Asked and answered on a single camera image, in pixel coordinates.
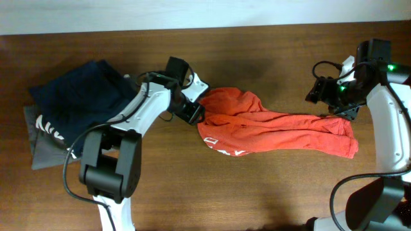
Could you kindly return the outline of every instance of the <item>red towel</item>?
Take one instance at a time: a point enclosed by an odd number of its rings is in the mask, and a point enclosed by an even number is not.
[[[200,103],[206,113],[198,131],[210,148],[226,155],[307,149],[353,158],[358,151],[345,119],[271,112],[255,94],[233,87],[212,90]]]

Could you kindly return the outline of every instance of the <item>wire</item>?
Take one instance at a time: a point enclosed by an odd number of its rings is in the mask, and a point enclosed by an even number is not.
[[[312,70],[313,76],[314,76],[316,79],[318,79],[318,80],[324,80],[324,81],[337,81],[337,80],[341,80],[341,79],[349,76],[351,73],[353,73],[354,71],[356,71],[356,70],[357,70],[358,68],[360,68],[360,67],[363,67],[363,66],[371,66],[370,64],[365,63],[365,62],[359,63],[359,64],[357,64],[355,67],[353,67],[349,72],[345,73],[343,76],[340,76],[339,78],[326,79],[326,78],[318,77],[318,76],[315,74],[315,69],[316,69],[317,66],[320,65],[320,64],[330,64],[330,65],[333,65],[335,68],[337,68],[337,69],[340,70],[340,71],[341,71],[342,65],[341,65],[341,64],[336,64],[336,63],[333,63],[333,62],[330,62],[330,61],[320,61],[320,62],[317,62],[317,63],[314,65],[313,70]]]
[[[70,148],[69,148],[69,150],[68,150],[68,152],[67,152],[67,155],[66,155],[66,159],[64,160],[64,165],[63,165],[63,184],[64,184],[64,189],[67,191],[67,193],[68,193],[70,196],[72,196],[73,198],[75,198],[75,199],[77,199],[77,200],[81,200],[81,201],[84,201],[84,202],[89,202],[89,203],[93,203],[93,204],[97,204],[97,205],[103,206],[104,209],[105,209],[106,212],[107,212],[107,215],[108,215],[109,219],[110,219],[110,223],[111,223],[111,226],[112,226],[113,231],[116,231],[116,226],[114,225],[114,221],[113,221],[113,218],[112,218],[112,216],[111,216],[111,212],[110,212],[109,206],[108,206],[106,203],[103,203],[103,202],[100,202],[100,201],[91,200],[91,199],[88,199],[88,198],[84,198],[84,197],[82,197],[82,196],[79,196],[79,195],[73,193],[73,192],[70,190],[70,188],[69,188],[69,186],[68,186],[68,184],[67,184],[67,165],[68,165],[68,163],[69,163],[70,156],[71,156],[71,152],[73,151],[73,148],[74,148],[75,144],[76,144],[81,138],[83,138],[84,136],[86,136],[88,133],[90,133],[91,131],[93,131],[93,130],[95,130],[95,129],[103,128],[103,127],[106,127],[106,126],[110,126],[110,125],[112,125],[112,124],[122,123],[122,122],[126,121],[127,119],[130,119],[130,118],[133,116],[133,114],[135,114],[135,112],[137,112],[137,111],[140,109],[141,105],[143,105],[143,103],[144,103],[144,102],[146,101],[146,99],[149,97],[149,95],[148,95],[149,90],[150,90],[150,82],[148,81],[148,82],[147,82],[147,91],[145,92],[144,98],[141,100],[141,102],[138,104],[138,106],[133,110],[133,112],[131,112],[131,113],[128,114],[127,116],[123,117],[122,119],[120,119],[120,120],[118,120],[118,121],[113,121],[113,122],[107,122],[107,123],[98,124],[98,125],[96,125],[96,126],[93,126],[93,127],[89,128],[89,129],[87,129],[87,130],[84,131],[83,133],[81,133],[81,134],[74,140],[74,142],[72,143],[72,145],[70,146]]]
[[[315,75],[315,67],[318,66],[319,64],[333,64],[332,62],[328,62],[328,61],[321,61],[317,64],[314,65],[313,68],[313,75],[314,77],[316,77],[317,79],[319,78],[318,76]],[[378,71],[376,70],[370,63],[359,63],[358,65],[356,65],[355,67],[353,67],[347,74],[337,78],[337,79],[330,79],[331,81],[335,81],[335,80],[339,80],[342,78],[345,78],[346,76],[348,76],[349,74],[351,74],[353,71],[355,71],[358,67],[361,66],[369,66],[372,68],[373,71]],[[408,113],[408,109],[404,106],[403,102],[401,101],[401,99],[398,97],[398,95],[395,93],[394,89],[392,89],[392,87],[390,86],[388,79],[387,78],[383,78],[383,76],[381,75],[381,73],[378,71],[377,75],[379,76],[380,79],[380,83],[381,85],[385,85],[388,89],[388,91],[392,94],[392,96],[394,97],[394,99],[396,100],[397,104],[399,105],[400,109],[402,110],[402,113],[404,113],[404,117],[405,120],[407,121],[408,124],[408,129],[411,131],[411,117],[410,114]],[[331,192],[331,196],[329,198],[329,210],[331,212],[331,218],[333,219],[335,225],[337,226],[337,228],[340,231],[345,231],[342,227],[341,224],[338,222],[337,217],[335,216],[335,211],[334,211],[334,198],[335,198],[335,194],[337,193],[337,190],[341,187],[341,185],[344,185],[345,183],[351,181],[351,180],[357,180],[357,179],[361,179],[361,178],[374,178],[374,177],[399,177],[405,174],[411,173],[411,167],[408,166],[408,168],[406,170],[402,170],[402,171],[398,171],[398,172],[392,172],[392,173],[366,173],[366,174],[359,174],[359,175],[353,175],[353,176],[348,176],[347,178],[339,181],[339,183],[337,183],[332,192]]]
[[[194,82],[194,70],[190,65],[188,65],[188,69],[190,70],[191,75],[193,76],[193,79],[191,80],[191,83],[189,85],[182,86],[181,87],[182,90],[189,88],[191,86],[191,84],[193,84],[193,82]]]

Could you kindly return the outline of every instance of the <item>red cloth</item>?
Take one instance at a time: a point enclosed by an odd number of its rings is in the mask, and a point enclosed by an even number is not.
[[[271,112],[255,94],[233,87],[212,90],[200,103],[206,113],[198,131],[210,148],[226,155],[307,149],[353,158],[358,151],[345,119]]]

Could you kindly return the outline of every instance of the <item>gray cloth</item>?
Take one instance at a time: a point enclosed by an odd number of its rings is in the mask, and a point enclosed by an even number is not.
[[[39,115],[40,110],[37,106],[24,107],[28,140],[33,155],[32,170],[61,165],[64,163],[67,154],[67,147],[61,140],[36,128],[36,119]],[[69,163],[77,160],[79,158],[71,158]]]

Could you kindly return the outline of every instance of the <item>folded clothes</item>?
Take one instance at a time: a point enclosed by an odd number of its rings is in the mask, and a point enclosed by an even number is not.
[[[67,146],[88,127],[119,114],[137,95],[106,61],[89,62],[29,92],[40,108],[42,120],[58,131]],[[77,157],[83,142],[79,140],[74,147]]]

